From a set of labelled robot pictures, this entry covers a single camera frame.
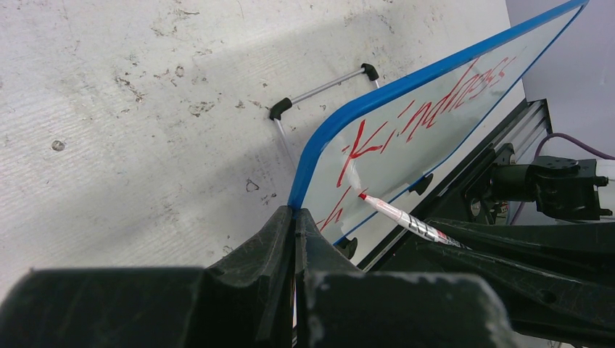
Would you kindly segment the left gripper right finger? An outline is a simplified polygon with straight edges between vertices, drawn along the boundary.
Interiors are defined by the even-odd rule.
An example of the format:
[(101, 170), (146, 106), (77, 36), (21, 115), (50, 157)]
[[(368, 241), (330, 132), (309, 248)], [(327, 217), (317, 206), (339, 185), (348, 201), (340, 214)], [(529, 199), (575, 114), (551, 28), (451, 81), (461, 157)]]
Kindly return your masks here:
[(299, 347), (517, 347), (503, 302), (458, 273), (365, 273), (295, 212)]

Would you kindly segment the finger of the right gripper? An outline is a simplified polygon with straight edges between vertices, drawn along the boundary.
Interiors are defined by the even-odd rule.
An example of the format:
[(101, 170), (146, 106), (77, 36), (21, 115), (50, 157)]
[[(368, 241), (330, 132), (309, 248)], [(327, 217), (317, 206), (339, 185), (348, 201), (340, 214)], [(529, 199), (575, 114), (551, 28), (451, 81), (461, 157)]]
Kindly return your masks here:
[(483, 278), (523, 334), (586, 347), (614, 346), (614, 273), (542, 258), (537, 264), (443, 244), (418, 245), (451, 273)]
[(614, 286), (613, 222), (485, 225), (429, 218), (427, 223), (475, 252)]

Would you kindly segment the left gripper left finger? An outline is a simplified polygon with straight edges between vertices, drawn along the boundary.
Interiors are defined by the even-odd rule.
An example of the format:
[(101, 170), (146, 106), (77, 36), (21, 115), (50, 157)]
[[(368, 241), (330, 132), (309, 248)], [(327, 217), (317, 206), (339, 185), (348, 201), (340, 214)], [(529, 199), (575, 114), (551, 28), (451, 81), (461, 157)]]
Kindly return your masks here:
[(3, 347), (290, 347), (292, 211), (208, 268), (34, 270), (1, 304)]

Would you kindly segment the red whiteboard marker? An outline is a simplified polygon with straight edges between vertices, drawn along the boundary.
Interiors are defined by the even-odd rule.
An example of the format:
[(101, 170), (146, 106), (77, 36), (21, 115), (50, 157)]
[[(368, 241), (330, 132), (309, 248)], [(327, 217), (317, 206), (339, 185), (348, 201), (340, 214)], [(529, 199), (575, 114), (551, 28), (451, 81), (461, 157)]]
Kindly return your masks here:
[(458, 242), (452, 237), (449, 237), (435, 227), (426, 224), (409, 213), (400, 210), (379, 198), (369, 196), (364, 193), (359, 194), (358, 197), (372, 206), (378, 213), (385, 215), (402, 228), (414, 233), (424, 240), (445, 244), (452, 247), (454, 246), (462, 249), (469, 249), (466, 245)]

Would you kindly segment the blue framed whiteboard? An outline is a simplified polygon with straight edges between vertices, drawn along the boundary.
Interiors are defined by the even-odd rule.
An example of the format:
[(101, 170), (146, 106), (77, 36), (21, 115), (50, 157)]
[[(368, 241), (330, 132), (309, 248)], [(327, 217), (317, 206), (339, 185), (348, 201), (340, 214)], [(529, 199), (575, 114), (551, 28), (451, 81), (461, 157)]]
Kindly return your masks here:
[(410, 209), (420, 179), (441, 180), (526, 100), (524, 75), (585, 1), (557, 1), (522, 22), (504, 1), (398, 1), (395, 34), (375, 39), (380, 88), (340, 107), (308, 139), (288, 204), (331, 243), (367, 253), (393, 224), (360, 193)]

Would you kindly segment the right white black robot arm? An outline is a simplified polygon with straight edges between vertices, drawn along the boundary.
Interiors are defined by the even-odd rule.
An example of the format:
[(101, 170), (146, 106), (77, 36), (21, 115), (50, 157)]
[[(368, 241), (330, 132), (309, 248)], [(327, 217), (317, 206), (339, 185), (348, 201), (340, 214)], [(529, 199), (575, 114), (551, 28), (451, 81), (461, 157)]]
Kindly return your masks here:
[(607, 175), (598, 161), (544, 156), (501, 165), (490, 176), (492, 199), (534, 202), (558, 225), (480, 225), (436, 218), (461, 241), (418, 250), (444, 270), (482, 277), (502, 300), (519, 333), (576, 347), (614, 345), (614, 224), (600, 218)]

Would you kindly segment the whiteboard metal stand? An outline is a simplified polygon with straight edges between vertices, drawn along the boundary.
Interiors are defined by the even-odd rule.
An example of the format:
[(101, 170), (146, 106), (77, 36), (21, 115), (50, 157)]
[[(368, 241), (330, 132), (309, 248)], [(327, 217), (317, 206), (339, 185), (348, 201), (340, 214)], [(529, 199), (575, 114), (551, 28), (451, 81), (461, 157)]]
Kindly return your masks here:
[(371, 85), (372, 89), (378, 89), (381, 86), (380, 77), (380, 71), (375, 65), (363, 63), (356, 70), (327, 81), (298, 96), (284, 97), (268, 108), (268, 119), (276, 126), (281, 144), (294, 170), (297, 169), (299, 155), (287, 134), (286, 127), (283, 124), (283, 115), (291, 109), (299, 109), (299, 106), (303, 105), (307, 100), (315, 98), (320, 99), (322, 96), (330, 96), (330, 90), (335, 91), (336, 89), (340, 89), (343, 85), (346, 85), (349, 80), (360, 78), (366, 80)]

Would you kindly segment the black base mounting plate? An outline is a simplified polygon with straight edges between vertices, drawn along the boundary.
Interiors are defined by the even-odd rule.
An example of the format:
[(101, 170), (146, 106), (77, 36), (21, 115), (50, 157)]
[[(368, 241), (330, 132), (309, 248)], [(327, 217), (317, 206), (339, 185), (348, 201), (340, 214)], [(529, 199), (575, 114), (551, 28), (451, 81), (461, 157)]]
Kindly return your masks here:
[[(522, 101), (484, 140), (472, 151), (464, 151), (464, 159), (435, 186), (424, 192), (411, 215), (427, 223), (429, 218), (445, 218), (485, 225), (510, 225), (497, 218), (497, 208), (512, 204), (512, 199), (493, 194), (492, 176), (510, 163), (510, 150), (495, 151), (497, 137), (529, 102)], [(426, 240), (400, 226), (395, 227), (361, 262), (364, 272), (392, 270), (401, 272), (440, 272), (441, 267), (418, 252), (418, 245)]]

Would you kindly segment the aluminium frame rail right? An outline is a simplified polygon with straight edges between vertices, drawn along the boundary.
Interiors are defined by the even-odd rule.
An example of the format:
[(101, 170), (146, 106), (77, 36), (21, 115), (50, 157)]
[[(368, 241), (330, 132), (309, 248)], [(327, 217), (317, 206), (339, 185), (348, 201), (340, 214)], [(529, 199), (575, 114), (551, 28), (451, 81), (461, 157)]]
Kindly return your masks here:
[(524, 163), (534, 156), (537, 144), (552, 132), (548, 101), (531, 101), (506, 126), (494, 144), (495, 151), (510, 150), (510, 163)]

